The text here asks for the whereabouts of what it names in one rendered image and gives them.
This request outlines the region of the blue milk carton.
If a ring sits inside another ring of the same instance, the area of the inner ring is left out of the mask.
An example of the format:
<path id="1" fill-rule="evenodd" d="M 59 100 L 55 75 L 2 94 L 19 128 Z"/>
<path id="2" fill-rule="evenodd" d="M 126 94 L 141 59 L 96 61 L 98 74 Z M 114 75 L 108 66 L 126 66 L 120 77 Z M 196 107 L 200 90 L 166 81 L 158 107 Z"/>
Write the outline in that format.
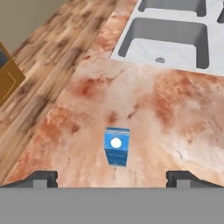
<path id="1" fill-rule="evenodd" d="M 129 152 L 130 130 L 107 127 L 104 131 L 104 150 L 110 165 L 126 166 Z"/>

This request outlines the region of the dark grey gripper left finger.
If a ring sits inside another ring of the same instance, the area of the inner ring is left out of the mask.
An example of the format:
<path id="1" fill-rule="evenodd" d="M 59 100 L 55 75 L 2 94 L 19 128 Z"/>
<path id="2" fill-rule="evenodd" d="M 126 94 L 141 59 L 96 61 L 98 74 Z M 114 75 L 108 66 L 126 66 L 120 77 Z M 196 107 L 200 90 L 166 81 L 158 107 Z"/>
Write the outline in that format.
<path id="1" fill-rule="evenodd" d="M 57 188 L 57 171 L 34 171 L 28 177 L 3 185 L 3 187 L 25 187 L 25 188 Z"/>

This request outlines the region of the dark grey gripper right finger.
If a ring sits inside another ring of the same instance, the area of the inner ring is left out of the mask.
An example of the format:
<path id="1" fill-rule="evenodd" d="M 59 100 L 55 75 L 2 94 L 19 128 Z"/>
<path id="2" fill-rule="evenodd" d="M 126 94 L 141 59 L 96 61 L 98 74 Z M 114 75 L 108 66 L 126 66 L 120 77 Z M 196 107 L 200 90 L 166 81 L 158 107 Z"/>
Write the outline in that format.
<path id="1" fill-rule="evenodd" d="M 212 182 L 197 178 L 189 171 L 168 171 L 166 179 L 167 188 L 219 187 Z"/>

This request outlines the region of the brown wooden cabinet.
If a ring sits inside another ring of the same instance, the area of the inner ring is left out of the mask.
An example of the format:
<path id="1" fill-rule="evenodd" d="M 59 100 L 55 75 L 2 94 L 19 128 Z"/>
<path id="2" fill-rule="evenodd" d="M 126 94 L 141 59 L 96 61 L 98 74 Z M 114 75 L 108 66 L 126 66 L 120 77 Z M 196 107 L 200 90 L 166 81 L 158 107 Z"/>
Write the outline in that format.
<path id="1" fill-rule="evenodd" d="M 25 75 L 0 42 L 0 107 L 24 80 Z"/>

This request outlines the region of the grey double sink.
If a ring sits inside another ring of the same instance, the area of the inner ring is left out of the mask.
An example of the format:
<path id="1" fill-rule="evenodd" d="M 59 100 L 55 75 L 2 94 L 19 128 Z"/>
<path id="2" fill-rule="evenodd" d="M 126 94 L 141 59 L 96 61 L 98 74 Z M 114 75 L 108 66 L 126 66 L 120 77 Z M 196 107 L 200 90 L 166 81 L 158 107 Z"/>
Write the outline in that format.
<path id="1" fill-rule="evenodd" d="M 111 58 L 224 77 L 224 0 L 137 0 Z"/>

